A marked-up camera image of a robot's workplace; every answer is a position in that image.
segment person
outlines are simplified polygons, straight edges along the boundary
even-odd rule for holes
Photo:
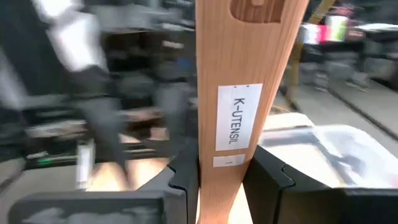
[[[86,120],[96,151],[117,163],[130,185],[126,146],[119,138],[123,121],[117,100],[107,92],[109,72],[95,15],[74,0],[0,4],[0,48],[12,71],[36,95],[68,93]],[[49,56],[51,51],[56,58]]]

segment wooden utensil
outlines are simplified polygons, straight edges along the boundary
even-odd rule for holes
[[[196,0],[199,224],[227,224],[308,0]]]

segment clear plastic container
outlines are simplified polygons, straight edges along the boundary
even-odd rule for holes
[[[264,132],[259,145],[330,187],[398,188],[398,159],[351,126]]]

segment green light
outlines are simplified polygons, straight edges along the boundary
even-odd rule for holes
[[[50,159],[39,159],[39,160],[37,161],[37,163],[38,163],[39,165],[46,166],[46,165],[51,164],[52,161],[51,161]]]

